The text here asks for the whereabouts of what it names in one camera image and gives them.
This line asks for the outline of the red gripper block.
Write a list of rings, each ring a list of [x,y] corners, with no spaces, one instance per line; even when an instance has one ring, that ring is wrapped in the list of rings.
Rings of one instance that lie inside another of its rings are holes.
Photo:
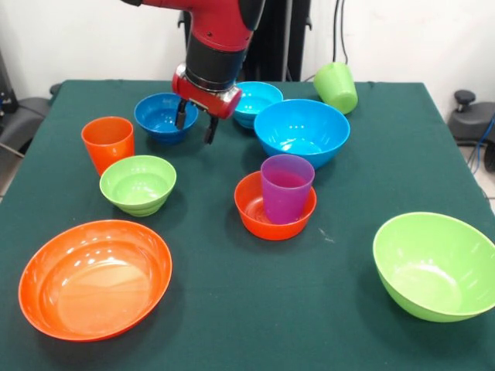
[[[223,92],[213,92],[204,90],[194,85],[186,77],[186,64],[177,66],[172,78],[172,91],[181,97],[176,113],[176,127],[183,129],[186,122],[187,101],[192,102],[203,111],[213,115],[210,117],[210,124],[205,132],[204,143],[211,145],[216,134],[220,119],[228,119],[237,108],[242,90],[233,85]]]

